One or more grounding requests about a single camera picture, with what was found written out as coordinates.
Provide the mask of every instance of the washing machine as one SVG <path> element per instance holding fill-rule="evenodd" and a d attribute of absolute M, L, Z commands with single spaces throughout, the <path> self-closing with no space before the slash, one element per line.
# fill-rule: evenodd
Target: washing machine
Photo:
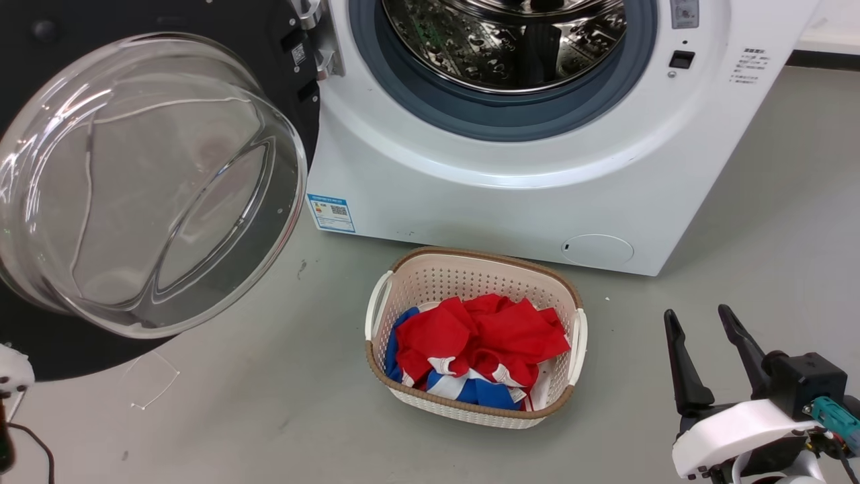
<path fill-rule="evenodd" d="M 128 361 L 241 298 L 304 206 L 656 275 L 814 7 L 4 3 L 0 342 L 41 380 Z"/>
<path fill-rule="evenodd" d="M 655 276 L 816 4 L 330 0 L 316 225 Z"/>

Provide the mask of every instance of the sticker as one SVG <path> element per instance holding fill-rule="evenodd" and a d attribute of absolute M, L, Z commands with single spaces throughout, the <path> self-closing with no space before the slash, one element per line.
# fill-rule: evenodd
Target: sticker
<path fill-rule="evenodd" d="M 346 200 L 308 194 L 308 201 L 310 209 L 314 211 L 316 224 L 322 230 L 355 233 L 353 216 L 349 213 Z"/>
<path fill-rule="evenodd" d="M 672 28 L 698 28 L 698 0 L 672 0 Z"/>
<path fill-rule="evenodd" d="M 765 49 L 745 47 L 738 61 L 734 63 L 728 81 L 732 84 L 758 84 L 761 74 L 770 63 L 771 58 Z"/>
<path fill-rule="evenodd" d="M 292 61 L 299 65 L 304 60 L 304 44 L 298 44 L 297 46 L 292 48 Z"/>

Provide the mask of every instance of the concrete floor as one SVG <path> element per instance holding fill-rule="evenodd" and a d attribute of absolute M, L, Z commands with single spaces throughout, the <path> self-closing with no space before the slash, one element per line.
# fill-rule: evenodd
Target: concrete floor
<path fill-rule="evenodd" d="M 818 351 L 860 394 L 860 74 L 789 68 L 663 273 L 556 267 L 582 294 L 589 352 L 567 407 L 527 431 L 394 399 L 364 357 L 378 277 L 410 246 L 319 233 L 305 216 L 264 281 L 147 364 L 39 385 L 16 418 L 57 456 L 58 482 L 681 482 L 662 313 L 674 308 L 718 400 L 749 387 L 716 306 L 765 351 Z M 146 410 L 145 385 L 176 376 Z M 15 435 L 3 481 L 44 481 Z M 826 462 L 831 483 L 847 482 Z"/>

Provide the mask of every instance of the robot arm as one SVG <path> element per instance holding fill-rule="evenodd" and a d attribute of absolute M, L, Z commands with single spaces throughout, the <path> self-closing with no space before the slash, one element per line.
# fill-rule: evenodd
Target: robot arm
<path fill-rule="evenodd" d="M 3 401 L 15 394 L 23 394 L 35 382 L 33 366 L 26 355 L 0 344 L 0 475 L 15 464 L 15 448 L 9 436 L 8 421 L 15 415 L 16 406 L 7 412 Z"/>
<path fill-rule="evenodd" d="M 678 475 L 739 484 L 742 476 L 781 472 L 786 477 L 780 484 L 821 483 L 817 458 L 824 453 L 842 460 L 853 480 L 847 458 L 860 451 L 860 403 L 845 395 L 847 374 L 816 353 L 765 355 L 731 308 L 720 305 L 719 314 L 744 364 L 750 401 L 714 405 L 687 352 L 678 317 L 671 309 L 664 315 L 681 415 L 672 450 Z"/>

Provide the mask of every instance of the white plastic basket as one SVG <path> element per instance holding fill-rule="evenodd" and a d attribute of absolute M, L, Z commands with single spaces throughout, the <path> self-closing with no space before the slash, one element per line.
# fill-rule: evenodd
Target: white plastic basket
<path fill-rule="evenodd" d="M 403 312 L 453 296 L 468 300 L 486 294 L 504 295 L 513 301 L 525 297 L 537 309 L 556 309 L 571 351 L 555 361 L 546 408 L 518 412 L 471 405 L 406 387 L 385 375 L 385 349 L 391 327 Z M 440 248 L 412 251 L 380 277 L 365 321 L 367 362 L 399 400 L 450 419 L 506 429 L 533 427 L 567 402 L 580 377 L 587 334 L 579 294 L 555 271 L 518 259 Z"/>

